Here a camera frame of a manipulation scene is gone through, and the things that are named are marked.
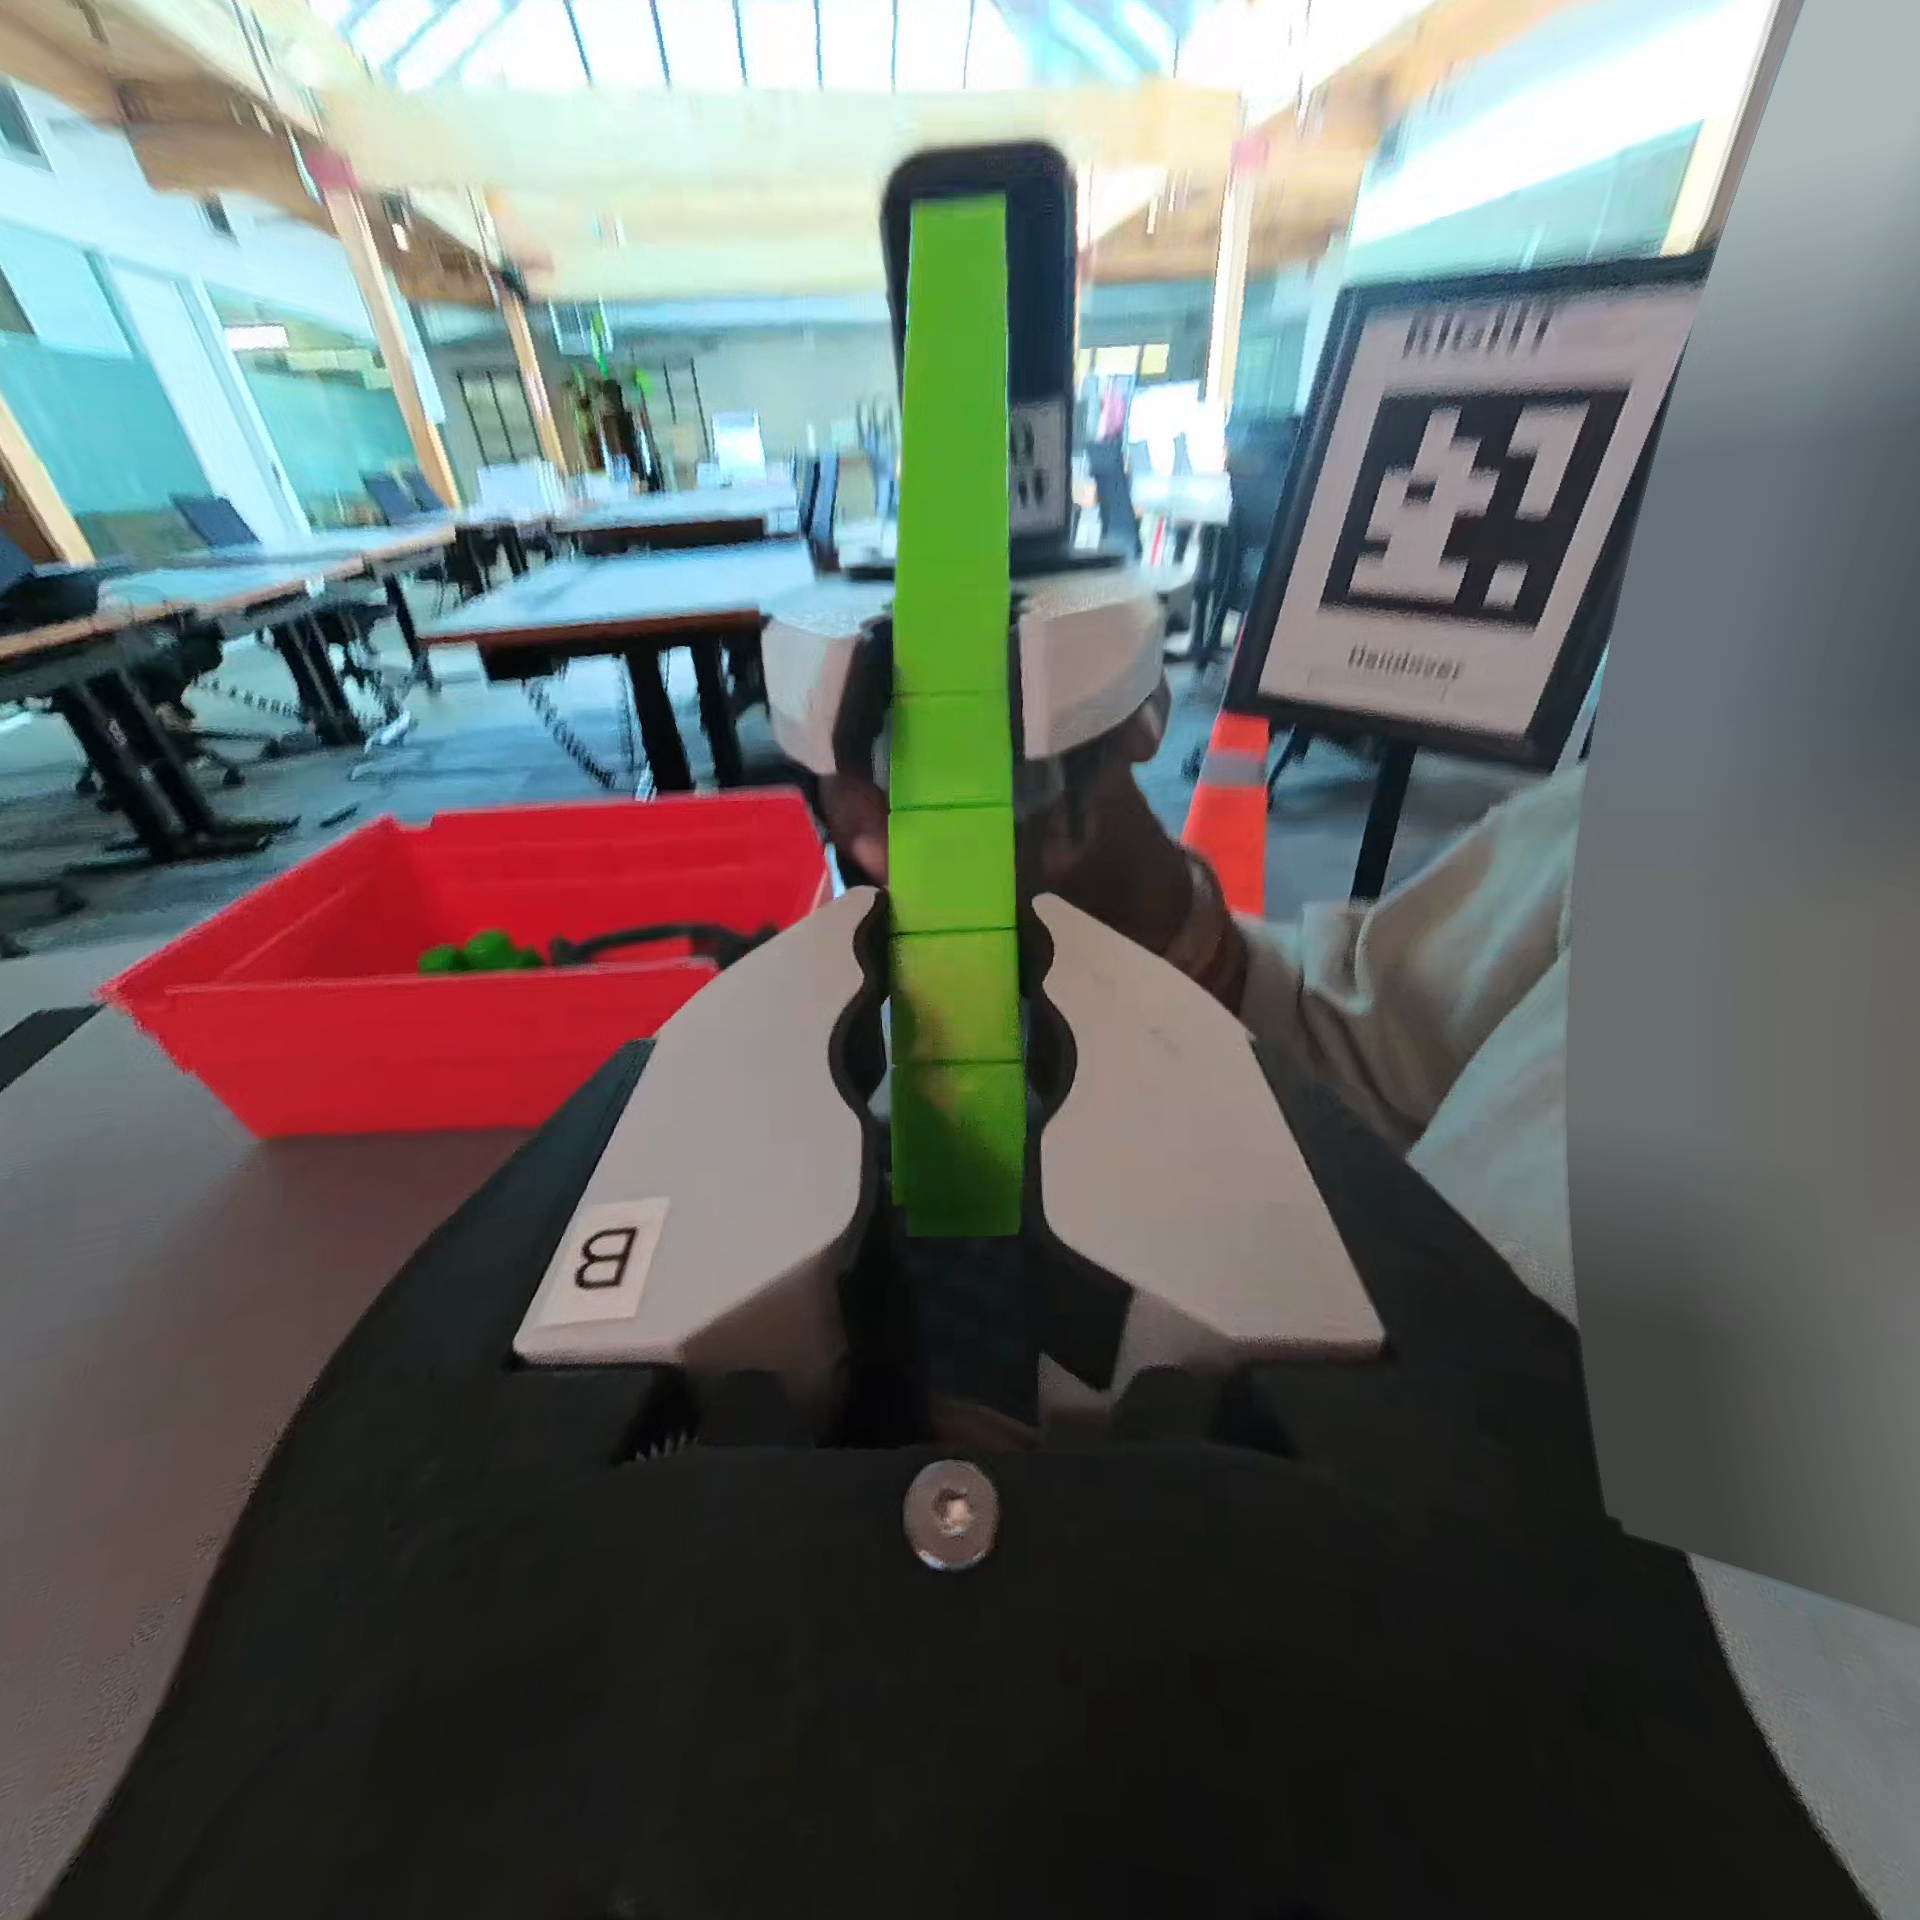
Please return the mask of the orange traffic cone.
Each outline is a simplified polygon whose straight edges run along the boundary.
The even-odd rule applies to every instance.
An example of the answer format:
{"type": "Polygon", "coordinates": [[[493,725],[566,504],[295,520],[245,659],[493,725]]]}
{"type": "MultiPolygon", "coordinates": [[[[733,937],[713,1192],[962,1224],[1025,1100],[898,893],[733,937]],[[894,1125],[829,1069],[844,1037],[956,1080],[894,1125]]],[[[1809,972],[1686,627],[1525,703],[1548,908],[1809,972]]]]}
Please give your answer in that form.
{"type": "Polygon", "coordinates": [[[1212,868],[1230,912],[1263,920],[1269,725],[1220,712],[1194,763],[1184,845],[1212,868]]]}

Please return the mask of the green segmented plastic bar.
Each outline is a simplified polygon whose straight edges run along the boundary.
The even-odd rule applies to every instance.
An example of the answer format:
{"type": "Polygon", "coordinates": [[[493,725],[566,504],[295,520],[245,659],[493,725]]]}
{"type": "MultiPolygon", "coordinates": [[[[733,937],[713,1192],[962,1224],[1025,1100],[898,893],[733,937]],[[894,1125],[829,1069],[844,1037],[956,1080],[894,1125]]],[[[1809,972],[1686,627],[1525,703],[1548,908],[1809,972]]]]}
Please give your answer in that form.
{"type": "Polygon", "coordinates": [[[886,736],[894,1193],[921,1240],[1014,1236],[1024,1035],[1009,685],[1005,200],[908,228],[886,736]]]}

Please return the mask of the red plastic bin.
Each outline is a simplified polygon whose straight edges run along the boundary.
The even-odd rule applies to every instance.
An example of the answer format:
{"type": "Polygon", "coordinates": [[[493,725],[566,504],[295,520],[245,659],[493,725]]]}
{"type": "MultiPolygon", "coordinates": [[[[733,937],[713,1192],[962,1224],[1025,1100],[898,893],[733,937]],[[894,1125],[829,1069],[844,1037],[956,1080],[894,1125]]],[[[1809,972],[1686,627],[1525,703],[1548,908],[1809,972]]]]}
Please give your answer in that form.
{"type": "Polygon", "coordinates": [[[529,1129],[829,891],[790,787],[374,818],[97,997],[257,1140],[529,1129]],[[416,972],[482,929],[546,968],[416,972]]]}

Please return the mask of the person's right forearm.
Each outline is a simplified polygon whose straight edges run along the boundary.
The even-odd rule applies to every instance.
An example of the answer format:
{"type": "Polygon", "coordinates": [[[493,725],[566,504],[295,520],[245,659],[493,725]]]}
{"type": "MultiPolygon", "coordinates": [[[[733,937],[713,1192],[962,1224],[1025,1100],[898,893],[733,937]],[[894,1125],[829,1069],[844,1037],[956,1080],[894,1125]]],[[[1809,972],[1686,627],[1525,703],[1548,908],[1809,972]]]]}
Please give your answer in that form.
{"type": "Polygon", "coordinates": [[[1564,1010],[1584,763],[1492,807],[1373,903],[1237,917],[1238,1020],[1396,1147],[1460,1107],[1497,1037],[1564,1010]]]}

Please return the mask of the black-white tag sign on stand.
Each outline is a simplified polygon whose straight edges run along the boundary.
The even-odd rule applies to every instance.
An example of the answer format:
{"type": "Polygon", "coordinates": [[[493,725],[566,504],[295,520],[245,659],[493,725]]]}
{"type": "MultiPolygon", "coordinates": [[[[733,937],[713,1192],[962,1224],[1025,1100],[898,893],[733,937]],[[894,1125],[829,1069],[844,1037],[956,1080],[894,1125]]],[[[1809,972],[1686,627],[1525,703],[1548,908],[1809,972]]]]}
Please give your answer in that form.
{"type": "Polygon", "coordinates": [[[1365,280],[1334,301],[1223,708],[1380,747],[1384,890],[1422,753],[1582,753],[1713,250],[1365,280]]]}

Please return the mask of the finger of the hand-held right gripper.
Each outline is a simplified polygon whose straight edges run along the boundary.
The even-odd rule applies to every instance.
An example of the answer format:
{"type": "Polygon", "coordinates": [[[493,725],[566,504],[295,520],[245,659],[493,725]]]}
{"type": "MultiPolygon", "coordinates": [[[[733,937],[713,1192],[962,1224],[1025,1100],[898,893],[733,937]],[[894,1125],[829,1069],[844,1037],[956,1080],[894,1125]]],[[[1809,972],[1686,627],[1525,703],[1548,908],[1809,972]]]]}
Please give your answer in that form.
{"type": "Polygon", "coordinates": [[[760,682],[770,729],[782,756],[814,778],[841,771],[848,682],[892,605],[892,591],[793,591],[765,618],[760,682]]]}
{"type": "Polygon", "coordinates": [[[1014,585],[1014,744],[1069,754],[1114,731],[1162,679],[1165,610],[1145,578],[1014,585]]]}

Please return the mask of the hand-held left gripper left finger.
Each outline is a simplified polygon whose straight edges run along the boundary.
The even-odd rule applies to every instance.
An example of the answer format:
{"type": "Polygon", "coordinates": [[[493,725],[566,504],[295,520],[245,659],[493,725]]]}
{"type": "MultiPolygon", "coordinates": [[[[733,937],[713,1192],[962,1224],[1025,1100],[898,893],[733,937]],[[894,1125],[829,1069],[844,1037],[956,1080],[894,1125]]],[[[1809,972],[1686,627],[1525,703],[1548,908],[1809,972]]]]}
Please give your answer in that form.
{"type": "Polygon", "coordinates": [[[841,1400],[841,1283],[879,1199],[884,893],[855,887],[655,1033],[513,1336],[535,1369],[762,1373],[801,1423],[841,1400]]]}

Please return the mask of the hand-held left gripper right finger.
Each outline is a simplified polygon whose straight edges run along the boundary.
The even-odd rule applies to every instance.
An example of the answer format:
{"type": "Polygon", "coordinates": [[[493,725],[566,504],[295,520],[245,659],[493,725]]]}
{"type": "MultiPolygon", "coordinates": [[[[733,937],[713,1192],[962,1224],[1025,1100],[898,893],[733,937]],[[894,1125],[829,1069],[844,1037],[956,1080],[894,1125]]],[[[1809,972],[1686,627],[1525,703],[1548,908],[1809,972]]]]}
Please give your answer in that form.
{"type": "Polygon", "coordinates": [[[1157,1369],[1378,1361],[1380,1314],[1247,1032],[1068,901],[1034,911],[1040,1423],[1102,1424],[1157,1369]]]}

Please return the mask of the potted green plant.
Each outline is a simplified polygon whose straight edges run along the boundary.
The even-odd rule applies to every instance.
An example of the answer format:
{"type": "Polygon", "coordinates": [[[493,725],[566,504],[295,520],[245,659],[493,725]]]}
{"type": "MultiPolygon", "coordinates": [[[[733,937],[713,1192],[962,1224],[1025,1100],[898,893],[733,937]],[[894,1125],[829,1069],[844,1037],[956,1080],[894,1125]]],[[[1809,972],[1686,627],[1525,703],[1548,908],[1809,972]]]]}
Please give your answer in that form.
{"type": "Polygon", "coordinates": [[[569,323],[576,346],[566,347],[566,388],[588,472],[657,492],[663,468],[640,373],[620,365],[601,304],[572,307],[569,323]]]}

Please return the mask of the wooden office desk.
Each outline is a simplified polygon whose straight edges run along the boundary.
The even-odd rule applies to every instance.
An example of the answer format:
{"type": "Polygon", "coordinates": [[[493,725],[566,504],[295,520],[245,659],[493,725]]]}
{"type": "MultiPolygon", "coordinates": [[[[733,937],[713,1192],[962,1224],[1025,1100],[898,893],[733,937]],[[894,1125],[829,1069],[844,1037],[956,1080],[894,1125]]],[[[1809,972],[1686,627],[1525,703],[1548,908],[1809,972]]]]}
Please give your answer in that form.
{"type": "Polygon", "coordinates": [[[351,560],[241,560],[133,571],[97,581],[89,612],[5,628],[5,703],[54,707],[128,829],[90,864],[95,874],[245,857],[293,829],[212,807],[149,682],[165,667],[183,669],[191,637],[266,634],[295,682],[305,731],[324,747],[364,746],[321,631],[330,587],[351,570],[351,560]]]}
{"type": "Polygon", "coordinates": [[[391,623],[406,656],[406,682],[429,692],[439,692],[441,682],[417,637],[406,585],[426,581],[446,587],[457,603],[465,603],[490,587],[493,557],[495,539],[457,517],[354,525],[314,535],[284,556],[298,578],[324,583],[327,595],[345,601],[345,620],[367,659],[377,656],[377,628],[391,623]]]}
{"type": "Polygon", "coordinates": [[[818,581],[801,539],[557,560],[421,627],[423,650],[469,645],[489,682],[546,682],[581,660],[622,667],[655,793],[695,780],[663,659],[689,651],[711,775],[743,784],[728,650],[753,650],[765,618],[818,581]]]}
{"type": "Polygon", "coordinates": [[[760,544],[800,533],[790,487],[716,487],[624,496],[554,521],[554,538],[589,560],[760,544]]]}

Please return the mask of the person's right hand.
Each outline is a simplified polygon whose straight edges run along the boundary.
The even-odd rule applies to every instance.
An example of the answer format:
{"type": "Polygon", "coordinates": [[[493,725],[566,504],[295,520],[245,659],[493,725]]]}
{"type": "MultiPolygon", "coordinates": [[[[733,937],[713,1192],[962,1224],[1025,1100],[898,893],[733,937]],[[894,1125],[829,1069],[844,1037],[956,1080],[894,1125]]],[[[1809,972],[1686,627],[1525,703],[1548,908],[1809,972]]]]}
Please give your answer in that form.
{"type": "Polygon", "coordinates": [[[1154,813],[1136,769],[1161,747],[1167,690],[1092,741],[1063,796],[1014,820],[1021,906],[1069,901],[1241,1013],[1249,952],[1213,868],[1154,813]]]}

